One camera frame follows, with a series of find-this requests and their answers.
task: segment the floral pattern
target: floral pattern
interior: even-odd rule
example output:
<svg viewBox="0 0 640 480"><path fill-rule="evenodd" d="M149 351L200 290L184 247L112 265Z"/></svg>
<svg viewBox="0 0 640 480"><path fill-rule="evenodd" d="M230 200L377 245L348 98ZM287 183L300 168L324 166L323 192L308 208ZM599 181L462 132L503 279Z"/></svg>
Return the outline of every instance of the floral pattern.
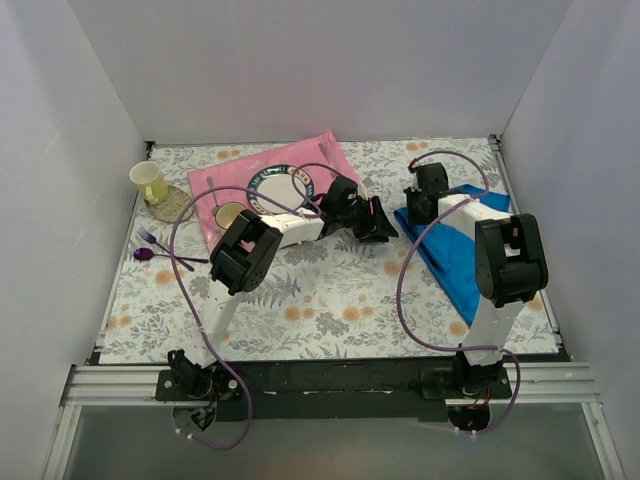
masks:
<svg viewBox="0 0 640 480"><path fill-rule="evenodd" d="M408 162L435 149L465 153L484 168L491 188L505 193L501 173L485 139L425 139L341 143L345 156L371 195L379 195L400 238L385 245L360 245L347 231L317 242L279 250L263 283L240 305L225 336L221 355L228 360L295 360L436 355L414 343L396 314L398 274L411 244L393 211L404 205L411 183ZM190 192L187 172L238 156L273 148L272 144L154 148L167 181ZM460 159L441 155L452 186L480 185L478 172ZM169 243L172 225L138 203L128 255L122 266L100 363L165 363L167 352L191 340L195 321L178 288L169 259L133 260L144 245L138 228ZM181 225L176 252L208 256L196 215ZM208 292L207 265L180 276L197 308ZM468 331L446 294L415 256L404 282L402 302L409 326L423 340L454 346ZM557 352L540 298L521 312L507 346L519 353Z"/></svg>

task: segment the blue cloth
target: blue cloth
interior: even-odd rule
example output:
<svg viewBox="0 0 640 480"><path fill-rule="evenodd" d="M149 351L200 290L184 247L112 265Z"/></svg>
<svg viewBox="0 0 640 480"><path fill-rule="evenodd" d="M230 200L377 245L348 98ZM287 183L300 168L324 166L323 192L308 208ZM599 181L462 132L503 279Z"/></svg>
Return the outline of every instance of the blue cloth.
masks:
<svg viewBox="0 0 640 480"><path fill-rule="evenodd" d="M469 195L482 192L481 189L471 185L462 185L456 190ZM508 212L510 200L508 195L490 193L481 198L480 202L495 210ZM426 228L424 225L409 226L406 207L396 210L394 215L412 242L415 242ZM480 302L480 291L476 284L473 240L453 227L438 224L422 240L418 252L460 316L471 325Z"/></svg>

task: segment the white panel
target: white panel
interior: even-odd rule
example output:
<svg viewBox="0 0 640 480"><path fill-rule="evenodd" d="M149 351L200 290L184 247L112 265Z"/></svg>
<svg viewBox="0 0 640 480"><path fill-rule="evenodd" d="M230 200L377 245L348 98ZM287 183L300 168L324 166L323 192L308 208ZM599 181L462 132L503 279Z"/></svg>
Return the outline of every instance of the white panel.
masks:
<svg viewBox="0 0 640 480"><path fill-rule="evenodd" d="M43 473L90 354L144 143L64 0L0 2L0 478Z"/></svg>
<svg viewBox="0 0 640 480"><path fill-rule="evenodd" d="M640 478L638 25L638 1L574 2L504 136L562 337L591 364L628 478Z"/></svg>
<svg viewBox="0 0 640 480"><path fill-rule="evenodd" d="M571 0L70 0L146 140L501 133Z"/></svg>

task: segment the pink cloth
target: pink cloth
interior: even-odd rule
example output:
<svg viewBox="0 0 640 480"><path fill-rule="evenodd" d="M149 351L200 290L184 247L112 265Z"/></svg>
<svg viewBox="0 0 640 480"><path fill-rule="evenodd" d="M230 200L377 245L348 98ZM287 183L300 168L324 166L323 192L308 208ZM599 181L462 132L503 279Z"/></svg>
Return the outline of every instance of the pink cloth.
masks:
<svg viewBox="0 0 640 480"><path fill-rule="evenodd" d="M322 154L318 144L322 143L327 151L331 162ZM248 157L241 157L230 162L213 165L201 170L193 170L187 174L191 191L195 197L205 190L209 190L207 177L213 180L213 186L240 186L247 188L253 176L260 170L273 165L292 165L294 167L305 163L322 163L338 170L345 177L359 181L356 172L345 158L340 145L330 131L308 138L296 143L291 143L283 147L256 153ZM320 167L307 167L304 171L309 174L314 184L314 195L325 193L334 179L334 174L329 170ZM247 208L255 211L249 206L247 193L237 190L221 190L216 192L219 205L228 202L239 202ZM200 225L204 233L205 241L209 251L212 251L226 230L221 229L212 215L212 210L216 206L213 195L205 195L196 202Z"/></svg>

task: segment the fork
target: fork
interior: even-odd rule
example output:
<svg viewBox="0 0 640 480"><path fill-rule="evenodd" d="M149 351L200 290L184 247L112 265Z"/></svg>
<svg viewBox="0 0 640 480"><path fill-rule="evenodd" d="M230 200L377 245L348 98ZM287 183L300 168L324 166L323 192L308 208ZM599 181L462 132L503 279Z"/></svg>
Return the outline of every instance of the fork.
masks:
<svg viewBox="0 0 640 480"><path fill-rule="evenodd" d="M156 239L156 237L146 228L142 228L140 227L138 229L138 235L140 235L140 237L147 242L150 245L157 245L159 246L161 249L163 249L165 252L167 252L169 255L171 255L171 252L169 251L169 249L167 247L165 247L164 245L162 245L161 243L158 243L158 239ZM185 262L184 260L181 260L179 258L176 257L176 260L178 262L180 262L184 268L186 268L187 270L189 270L190 272L193 272L195 269L189 265L187 262Z"/></svg>

